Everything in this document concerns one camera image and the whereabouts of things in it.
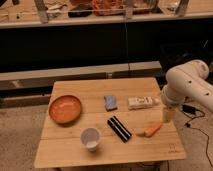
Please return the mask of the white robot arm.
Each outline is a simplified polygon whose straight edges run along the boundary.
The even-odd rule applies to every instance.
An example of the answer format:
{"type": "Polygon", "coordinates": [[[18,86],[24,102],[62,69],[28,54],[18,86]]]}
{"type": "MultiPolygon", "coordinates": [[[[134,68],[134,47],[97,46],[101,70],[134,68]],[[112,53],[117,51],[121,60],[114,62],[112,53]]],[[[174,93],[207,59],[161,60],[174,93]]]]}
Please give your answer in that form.
{"type": "Polygon", "coordinates": [[[213,85],[206,81],[208,75],[209,67],[202,60],[192,60],[167,71],[167,84],[161,90],[165,123],[173,119],[176,108],[186,97],[213,112],[213,85]]]}

